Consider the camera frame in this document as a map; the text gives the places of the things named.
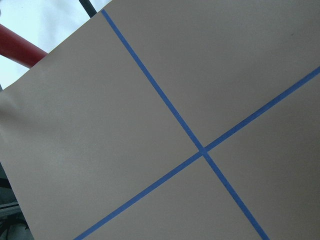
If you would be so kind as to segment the red pipe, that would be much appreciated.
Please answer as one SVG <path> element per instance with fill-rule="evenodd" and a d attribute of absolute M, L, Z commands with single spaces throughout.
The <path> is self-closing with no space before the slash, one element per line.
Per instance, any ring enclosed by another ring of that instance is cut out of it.
<path fill-rule="evenodd" d="M 32 68 L 45 56 L 47 52 L 0 25 L 0 54 L 26 68 Z"/>

